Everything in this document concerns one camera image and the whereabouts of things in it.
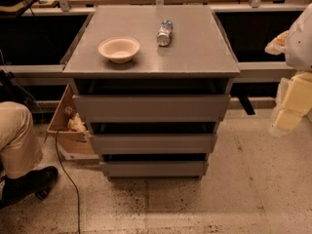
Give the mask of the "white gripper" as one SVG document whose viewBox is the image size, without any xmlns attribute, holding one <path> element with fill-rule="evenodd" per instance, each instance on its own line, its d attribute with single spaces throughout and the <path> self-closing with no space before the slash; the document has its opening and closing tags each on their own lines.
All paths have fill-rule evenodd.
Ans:
<svg viewBox="0 0 312 234">
<path fill-rule="evenodd" d="M 271 116 L 269 133 L 275 137 L 288 135 L 312 109 L 312 73 L 297 72 L 291 79 L 282 78 L 278 87 L 277 105 Z"/>
</svg>

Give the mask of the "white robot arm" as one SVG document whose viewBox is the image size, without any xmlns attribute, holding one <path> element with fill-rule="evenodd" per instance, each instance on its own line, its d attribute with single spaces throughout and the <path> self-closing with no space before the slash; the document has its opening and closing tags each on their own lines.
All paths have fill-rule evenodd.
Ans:
<svg viewBox="0 0 312 234">
<path fill-rule="evenodd" d="M 296 70 L 282 78 L 278 86 L 276 107 L 272 113 L 270 133 L 284 136 L 293 131 L 312 110 L 312 4 L 284 31 L 267 44 L 270 55 L 284 54 L 286 65 Z"/>
</svg>

